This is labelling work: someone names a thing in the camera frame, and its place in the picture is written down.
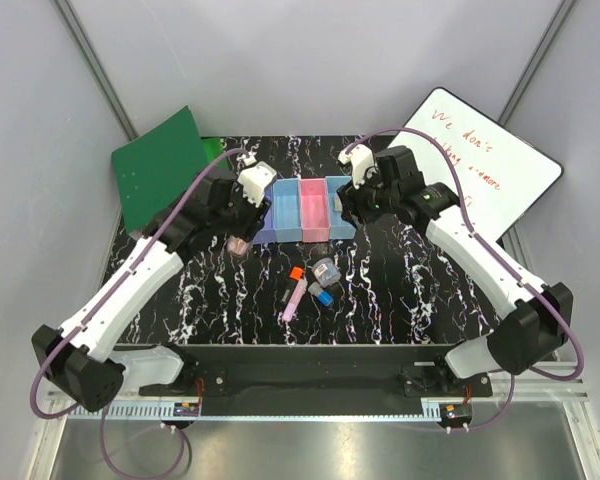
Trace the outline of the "pink capped marker bottle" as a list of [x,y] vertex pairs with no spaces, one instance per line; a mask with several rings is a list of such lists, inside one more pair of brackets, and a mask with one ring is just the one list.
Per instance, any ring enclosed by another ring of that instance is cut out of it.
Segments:
[[226,243],[226,251],[236,257],[244,257],[250,250],[251,243],[241,238],[230,236]]

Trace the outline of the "grey glitter jar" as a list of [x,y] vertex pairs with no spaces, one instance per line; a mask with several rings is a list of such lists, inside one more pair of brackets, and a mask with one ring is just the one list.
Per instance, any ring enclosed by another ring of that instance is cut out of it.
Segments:
[[327,288],[341,279],[341,273],[331,258],[323,258],[311,267],[316,281],[321,287]]

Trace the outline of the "silver binder clip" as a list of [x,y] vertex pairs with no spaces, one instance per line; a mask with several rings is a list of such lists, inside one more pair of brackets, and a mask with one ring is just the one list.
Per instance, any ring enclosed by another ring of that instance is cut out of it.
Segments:
[[341,200],[338,196],[334,197],[334,210],[337,212],[341,212],[343,209]]

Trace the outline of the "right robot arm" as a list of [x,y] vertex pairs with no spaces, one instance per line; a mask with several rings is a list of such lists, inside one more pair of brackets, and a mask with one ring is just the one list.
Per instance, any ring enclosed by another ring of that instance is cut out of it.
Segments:
[[344,220],[360,227],[394,215],[412,226],[469,275],[500,319],[492,333],[446,353],[433,374],[440,393],[460,394],[478,373],[519,375],[567,342],[571,291],[562,283],[546,284],[476,233],[455,192],[442,182],[427,184],[410,149],[373,153],[358,145],[343,150],[338,160],[351,170],[350,181],[337,191]]

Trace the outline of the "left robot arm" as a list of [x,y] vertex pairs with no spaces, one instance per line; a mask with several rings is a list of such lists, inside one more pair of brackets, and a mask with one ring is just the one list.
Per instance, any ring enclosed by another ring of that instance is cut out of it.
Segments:
[[161,287],[191,260],[203,239],[225,234],[241,255],[263,228],[276,173],[263,163],[235,175],[200,174],[191,189],[147,225],[130,256],[96,295],[60,327],[41,326],[32,345],[41,374],[89,412],[119,393],[163,387],[183,396],[199,384],[197,360],[164,344],[116,351],[118,339]]

